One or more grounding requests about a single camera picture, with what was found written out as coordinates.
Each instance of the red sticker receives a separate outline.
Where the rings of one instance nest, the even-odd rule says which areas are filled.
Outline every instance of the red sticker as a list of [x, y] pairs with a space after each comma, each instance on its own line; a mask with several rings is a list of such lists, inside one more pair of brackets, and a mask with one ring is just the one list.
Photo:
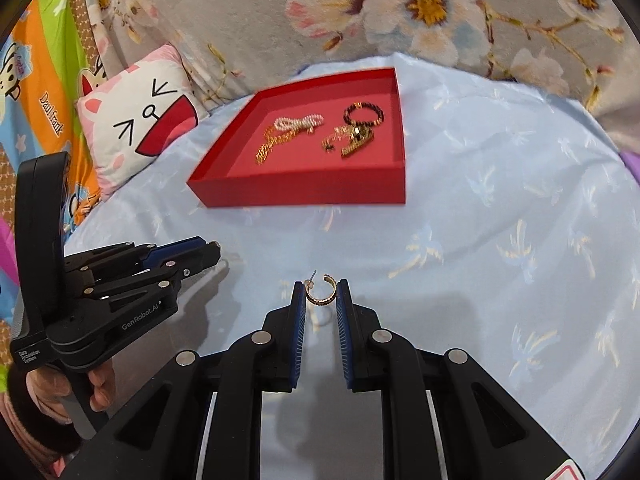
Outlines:
[[546, 480], [584, 480], [582, 473], [573, 460], [567, 460]]

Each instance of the jewelry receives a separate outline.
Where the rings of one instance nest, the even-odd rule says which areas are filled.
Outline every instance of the jewelry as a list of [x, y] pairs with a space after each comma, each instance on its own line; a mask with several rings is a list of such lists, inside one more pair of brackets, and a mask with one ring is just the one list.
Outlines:
[[329, 283], [334, 288], [334, 290], [327, 298], [324, 298], [324, 300], [319, 300], [318, 298], [314, 298], [309, 291], [312, 288], [314, 288], [314, 276], [316, 275], [316, 272], [317, 271], [314, 270], [314, 273], [311, 275], [311, 278], [309, 278], [308, 280], [305, 280], [305, 295], [306, 295], [306, 298], [314, 305], [325, 306], [331, 303], [333, 300], [335, 300], [335, 297], [338, 291], [338, 286], [337, 286], [337, 283], [335, 283], [335, 280], [331, 276], [329, 276], [328, 274], [325, 274], [323, 279], [327, 283]]
[[349, 137], [349, 145], [340, 150], [340, 156], [347, 158], [353, 155], [373, 140], [373, 130], [368, 126], [338, 126], [334, 128], [334, 134], [322, 140], [322, 147], [326, 152], [335, 149], [334, 142]]
[[[375, 121], [355, 121], [351, 119], [351, 114], [355, 110], [360, 110], [361, 108], [368, 108], [369, 110], [373, 110], [378, 116], [378, 118]], [[379, 106], [376, 106], [373, 103], [365, 103], [365, 102], [358, 101], [357, 103], [350, 105], [344, 111], [344, 122], [347, 124], [350, 124], [351, 126], [369, 126], [369, 127], [380, 126], [380, 124], [382, 124], [384, 120], [385, 120], [385, 115], [383, 111], [380, 109]]]
[[308, 134], [311, 135], [314, 132], [316, 126], [324, 124], [324, 117], [320, 114], [311, 114], [302, 119], [290, 119], [288, 117], [278, 117], [273, 121], [273, 126], [280, 132], [287, 132], [289, 130], [308, 130]]
[[[373, 110], [378, 118], [375, 121], [355, 121], [351, 119], [351, 113], [361, 108]], [[372, 103], [358, 101], [344, 111], [344, 122], [347, 123], [347, 126], [334, 128], [334, 133], [322, 140], [322, 148], [324, 148], [326, 152], [332, 152], [335, 149], [336, 141], [349, 137], [349, 145], [340, 150], [340, 156], [347, 158], [364, 148], [364, 146], [374, 139], [373, 127], [380, 126], [384, 120], [385, 115], [380, 107]]]
[[[267, 126], [264, 131], [264, 139], [267, 142], [262, 144], [255, 153], [255, 163], [258, 164], [258, 166], [264, 164], [264, 161], [267, 160], [274, 146], [289, 142], [303, 130], [306, 130], [309, 135], [312, 135], [314, 128], [323, 123], [324, 117], [318, 114], [309, 115], [302, 119], [290, 119], [288, 117], [277, 118], [273, 124]], [[273, 135], [276, 131], [284, 133], [281, 135]]]

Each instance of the hoop earring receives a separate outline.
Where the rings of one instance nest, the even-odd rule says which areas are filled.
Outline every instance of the hoop earring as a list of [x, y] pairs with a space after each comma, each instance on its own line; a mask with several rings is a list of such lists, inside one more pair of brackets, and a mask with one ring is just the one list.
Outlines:
[[325, 274], [324, 280], [327, 283], [329, 283], [334, 288], [334, 290], [327, 298], [324, 298], [324, 300], [319, 300], [318, 298], [314, 298], [309, 291], [312, 288], [314, 288], [314, 276], [316, 275], [316, 272], [317, 271], [314, 270], [314, 273], [311, 275], [311, 278], [309, 278], [308, 280], [305, 280], [305, 295], [306, 295], [306, 298], [314, 305], [325, 306], [331, 303], [333, 300], [335, 300], [335, 297], [337, 294], [337, 283], [335, 283], [335, 280], [331, 276], [329, 276], [328, 274]]

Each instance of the purple fabric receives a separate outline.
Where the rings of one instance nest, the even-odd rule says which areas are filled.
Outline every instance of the purple fabric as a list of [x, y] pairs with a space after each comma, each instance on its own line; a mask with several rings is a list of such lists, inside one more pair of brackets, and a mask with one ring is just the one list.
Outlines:
[[634, 176], [636, 182], [640, 184], [640, 155], [634, 152], [620, 152], [620, 158]]

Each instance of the metal screw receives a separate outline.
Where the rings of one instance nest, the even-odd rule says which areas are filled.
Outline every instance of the metal screw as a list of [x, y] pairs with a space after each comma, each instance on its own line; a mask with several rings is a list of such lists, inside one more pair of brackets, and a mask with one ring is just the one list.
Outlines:
[[371, 337], [373, 338], [373, 341], [376, 341], [377, 343], [388, 343], [391, 341], [393, 336], [389, 330], [376, 330]]
[[256, 343], [257, 345], [266, 345], [269, 341], [271, 341], [271, 334], [266, 332], [265, 330], [258, 330], [258, 332], [254, 332], [251, 336], [251, 341]]
[[180, 352], [175, 357], [175, 362], [177, 362], [180, 366], [189, 366], [192, 365], [196, 361], [196, 354], [193, 352], [189, 352], [188, 350], [184, 352]]
[[457, 365], [463, 365], [468, 359], [469, 356], [466, 354], [466, 352], [464, 350], [460, 350], [459, 348], [455, 348], [451, 352], [449, 352], [449, 360]]

